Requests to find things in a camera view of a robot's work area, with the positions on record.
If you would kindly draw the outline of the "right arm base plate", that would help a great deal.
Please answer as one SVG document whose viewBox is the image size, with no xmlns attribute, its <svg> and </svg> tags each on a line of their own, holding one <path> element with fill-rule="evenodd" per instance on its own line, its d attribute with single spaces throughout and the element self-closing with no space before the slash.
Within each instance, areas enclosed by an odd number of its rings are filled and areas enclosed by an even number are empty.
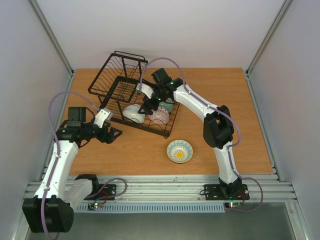
<svg viewBox="0 0 320 240">
<path fill-rule="evenodd" d="M 242 184 L 229 197 L 224 196 L 219 184 L 205 184 L 203 191 L 207 201 L 247 201 L 250 199 L 248 186 L 246 184 Z"/>
</svg>

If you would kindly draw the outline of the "white ceramic bowl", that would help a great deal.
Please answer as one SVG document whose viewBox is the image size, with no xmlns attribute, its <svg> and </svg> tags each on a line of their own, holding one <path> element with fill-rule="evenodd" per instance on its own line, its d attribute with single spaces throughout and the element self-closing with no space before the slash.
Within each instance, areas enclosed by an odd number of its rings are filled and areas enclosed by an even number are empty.
<svg viewBox="0 0 320 240">
<path fill-rule="evenodd" d="M 128 118 L 129 120 L 132 120 L 133 122 L 137 124 L 142 124 L 145 120 L 145 114 L 138 113 L 140 109 L 139 104 L 132 104 L 128 105 L 127 107 L 124 108 L 122 111 L 122 114 L 124 117 Z"/>
</svg>

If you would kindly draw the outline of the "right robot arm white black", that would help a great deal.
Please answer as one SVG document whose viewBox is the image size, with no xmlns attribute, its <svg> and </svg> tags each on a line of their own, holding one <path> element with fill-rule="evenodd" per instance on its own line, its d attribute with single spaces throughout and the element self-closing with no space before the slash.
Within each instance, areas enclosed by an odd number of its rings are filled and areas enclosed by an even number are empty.
<svg viewBox="0 0 320 240">
<path fill-rule="evenodd" d="M 203 122 L 203 138 L 216 156 L 219 167 L 219 188 L 224 199 L 234 197 L 242 180 L 233 157 L 233 134 L 238 128 L 225 105 L 217 106 L 193 91 L 185 79 L 172 79 L 164 68 L 152 73 L 155 88 L 144 79 L 139 80 L 137 92 L 145 95 L 140 114 L 152 115 L 160 103 L 168 98 L 182 104 Z"/>
</svg>

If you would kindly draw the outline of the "black wire dish rack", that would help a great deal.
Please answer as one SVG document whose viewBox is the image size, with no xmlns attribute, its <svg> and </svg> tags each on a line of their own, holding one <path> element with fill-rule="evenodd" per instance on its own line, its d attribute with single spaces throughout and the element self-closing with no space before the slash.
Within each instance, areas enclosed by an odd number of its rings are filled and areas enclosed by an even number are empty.
<svg viewBox="0 0 320 240">
<path fill-rule="evenodd" d="M 145 94 L 136 91 L 136 87 L 147 63 L 148 60 L 142 55 L 114 51 L 90 84 L 88 92 L 98 96 L 101 109 L 112 111 L 111 121 L 168 138 L 175 123 L 179 103 L 174 101 L 170 104 L 173 109 L 167 123 L 155 123 L 149 116 L 146 116 L 142 123 L 138 123 L 124 115 L 126 107 L 134 104 L 140 106 L 146 98 Z"/>
</svg>

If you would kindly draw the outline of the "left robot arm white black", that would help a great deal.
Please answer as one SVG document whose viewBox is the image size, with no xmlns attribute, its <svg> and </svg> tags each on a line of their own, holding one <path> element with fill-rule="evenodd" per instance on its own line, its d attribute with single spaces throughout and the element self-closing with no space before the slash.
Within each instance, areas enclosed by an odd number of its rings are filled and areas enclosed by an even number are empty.
<svg viewBox="0 0 320 240">
<path fill-rule="evenodd" d="M 67 233 L 74 221 L 74 211 L 86 198 L 96 199 L 103 187 L 95 174 L 79 175 L 72 187 L 66 183 L 72 163 L 83 147 L 97 139 L 111 144 L 122 134 L 111 127 L 113 113 L 100 109 L 90 121 L 86 121 L 87 107 L 70 107 L 68 118 L 55 132 L 53 152 L 43 180 L 31 198 L 25 198 L 22 211 L 33 233 Z"/>
</svg>

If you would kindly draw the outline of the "red white patterned bowl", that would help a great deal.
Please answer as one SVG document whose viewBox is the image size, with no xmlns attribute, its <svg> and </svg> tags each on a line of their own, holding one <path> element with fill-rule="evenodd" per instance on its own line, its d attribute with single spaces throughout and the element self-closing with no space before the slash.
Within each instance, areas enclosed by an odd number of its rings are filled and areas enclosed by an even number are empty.
<svg viewBox="0 0 320 240">
<path fill-rule="evenodd" d="M 156 124 L 165 125 L 170 120 L 170 114 L 164 107 L 159 106 L 157 110 L 152 111 L 149 119 Z"/>
</svg>

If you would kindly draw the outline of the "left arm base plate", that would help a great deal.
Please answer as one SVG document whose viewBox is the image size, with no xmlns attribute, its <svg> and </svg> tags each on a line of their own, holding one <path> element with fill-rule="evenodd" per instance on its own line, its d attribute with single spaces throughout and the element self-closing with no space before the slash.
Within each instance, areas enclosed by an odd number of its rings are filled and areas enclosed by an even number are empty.
<svg viewBox="0 0 320 240">
<path fill-rule="evenodd" d="M 86 197 L 85 200 L 87 201 L 93 201 L 93 200 L 97 200 L 97 199 L 102 199 L 105 200 L 106 197 L 107 200 L 114 200 L 115 199 L 115 195 L 117 193 L 117 185 L 116 184 L 107 184 L 101 192 L 99 192 L 97 195 L 92 196 L 92 197 Z"/>
</svg>

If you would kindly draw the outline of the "teal green bowl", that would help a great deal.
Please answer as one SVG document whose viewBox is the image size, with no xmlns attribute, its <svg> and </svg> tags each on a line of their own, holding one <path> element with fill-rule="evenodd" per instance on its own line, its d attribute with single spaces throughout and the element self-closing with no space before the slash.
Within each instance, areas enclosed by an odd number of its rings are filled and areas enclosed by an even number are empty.
<svg viewBox="0 0 320 240">
<path fill-rule="evenodd" d="M 173 100 L 171 98 L 167 98 L 165 101 L 160 102 L 159 106 L 163 107 L 168 113 L 170 113 L 173 110 L 173 104 Z"/>
</svg>

